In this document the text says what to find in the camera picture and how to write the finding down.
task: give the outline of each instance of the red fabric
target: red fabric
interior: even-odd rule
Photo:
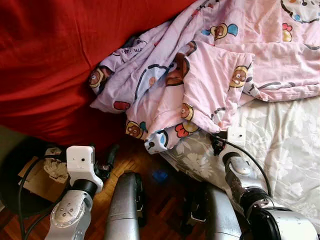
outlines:
[[[62,145],[105,148],[124,116],[91,109],[87,77],[131,35],[193,0],[4,0],[0,3],[0,124]]]

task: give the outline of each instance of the pink blanket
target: pink blanket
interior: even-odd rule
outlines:
[[[151,153],[199,128],[217,133],[252,99],[320,94],[320,4],[198,0],[104,59],[91,107],[126,112],[126,133]]]

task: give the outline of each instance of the blanket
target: blanket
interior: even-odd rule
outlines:
[[[253,99],[318,96],[319,18],[315,1],[198,0],[105,58],[91,107],[125,111],[126,133],[154,154],[227,129]]]

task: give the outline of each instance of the black wire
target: black wire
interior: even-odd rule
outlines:
[[[234,147],[234,148],[242,151],[243,153],[245,153],[245,154],[254,162],[254,164],[258,167],[258,169],[259,169],[260,172],[262,173],[262,175],[263,175],[263,177],[264,177],[265,184],[266,184],[266,188],[267,188],[267,191],[268,191],[268,195],[272,198],[272,192],[271,192],[271,187],[270,187],[269,179],[268,179],[265,171],[263,170],[263,168],[262,168],[262,167],[260,166],[260,164],[255,160],[255,158],[254,158],[250,153],[248,153],[246,150],[244,150],[242,147],[239,147],[239,146],[237,146],[237,145],[235,145],[235,144],[233,144],[233,143],[231,143],[231,142],[229,142],[229,141],[226,141],[226,140],[224,140],[224,139],[221,139],[221,138],[215,136],[214,134],[212,134],[212,137],[213,137],[214,139],[218,140],[218,141],[221,141],[221,142],[223,142],[223,143],[225,143],[225,144],[228,144],[228,145],[230,145],[230,146],[232,146],[232,147]]]
[[[251,232],[250,229],[245,230],[245,231],[241,234],[239,240],[244,240],[244,239],[245,239],[245,235],[247,235],[247,234],[250,233],[250,232]]]
[[[50,212],[51,210],[55,207],[55,205],[57,205],[62,197],[64,196],[66,190],[68,189],[69,185],[66,184],[65,188],[62,192],[62,194],[58,197],[58,199],[52,203],[50,206],[48,206],[45,210],[42,211],[42,213],[44,213],[42,216],[40,216],[37,220],[35,220],[33,222],[33,224],[28,228],[27,232],[25,229],[25,224],[24,224],[24,217],[22,214],[22,201],[21,201],[21,194],[22,194],[22,189],[24,187],[24,184],[27,180],[28,175],[30,174],[31,170],[35,167],[35,165],[45,159],[45,158],[54,158],[54,159],[58,159],[58,156],[54,156],[54,155],[44,155],[43,157],[40,157],[38,159],[36,159],[30,166],[29,168],[26,170],[25,174],[23,175],[23,178],[20,182],[20,186],[19,186],[19,191],[18,191],[18,216],[19,216],[19,224],[20,224],[20,233],[21,233],[21,239],[22,240],[27,240],[29,234],[31,233],[31,231],[34,229],[34,227],[42,220],[44,219]]]

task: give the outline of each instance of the cardboard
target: cardboard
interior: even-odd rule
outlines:
[[[22,178],[36,159],[37,157],[34,156],[19,172],[18,176]],[[44,160],[40,160],[29,173],[23,187],[44,199],[55,202],[65,189],[66,184],[68,184],[68,181],[60,183],[51,179],[44,170]]]

